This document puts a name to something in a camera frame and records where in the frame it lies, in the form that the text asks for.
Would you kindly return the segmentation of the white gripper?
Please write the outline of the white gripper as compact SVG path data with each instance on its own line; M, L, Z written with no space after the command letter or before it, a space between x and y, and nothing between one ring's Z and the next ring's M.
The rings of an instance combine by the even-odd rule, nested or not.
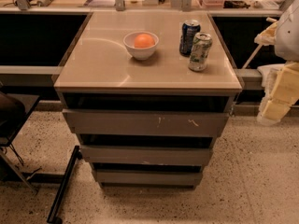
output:
M277 26L277 22L272 23L256 35L254 42L263 46L274 45ZM267 97L262 99L257 121L271 126L279 123L290 111L289 105L294 105L299 99L299 63L286 62L280 69L272 68L265 83L265 94L270 100Z

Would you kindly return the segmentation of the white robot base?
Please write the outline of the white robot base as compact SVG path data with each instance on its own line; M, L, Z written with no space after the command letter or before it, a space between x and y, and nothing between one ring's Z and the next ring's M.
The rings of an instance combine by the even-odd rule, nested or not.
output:
M262 87L265 88L276 79L276 72L284 66L283 63L268 64L259 66L257 70L262 75Z

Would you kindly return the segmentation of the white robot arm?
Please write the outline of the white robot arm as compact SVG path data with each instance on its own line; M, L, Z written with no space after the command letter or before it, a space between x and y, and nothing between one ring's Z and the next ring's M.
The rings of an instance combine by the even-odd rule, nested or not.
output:
M265 96L257 120L263 125L280 122L299 100L299 0L293 0L275 21L259 33L254 42L273 45L275 54L286 63L270 69L265 81Z

